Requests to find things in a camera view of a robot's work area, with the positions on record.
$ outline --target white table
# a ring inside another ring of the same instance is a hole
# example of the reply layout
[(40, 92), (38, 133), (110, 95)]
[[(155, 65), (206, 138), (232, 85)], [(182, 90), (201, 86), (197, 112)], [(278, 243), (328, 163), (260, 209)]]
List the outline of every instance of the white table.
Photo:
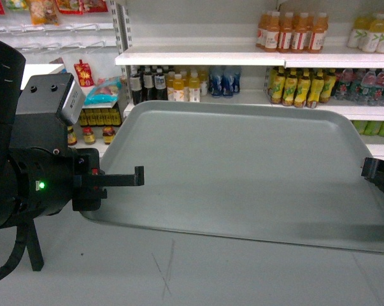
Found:
[(45, 266), (25, 253), (0, 305), (384, 305), (383, 255), (107, 226), (70, 204), (36, 225)]

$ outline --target store shelf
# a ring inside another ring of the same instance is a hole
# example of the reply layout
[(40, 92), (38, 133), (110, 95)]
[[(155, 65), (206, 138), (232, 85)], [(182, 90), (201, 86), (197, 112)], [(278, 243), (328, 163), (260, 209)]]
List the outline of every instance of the store shelf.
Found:
[(253, 45), (167, 45), (130, 47), (116, 65), (242, 65), (312, 68), (384, 68), (384, 54), (326, 46), (320, 54), (267, 53)]

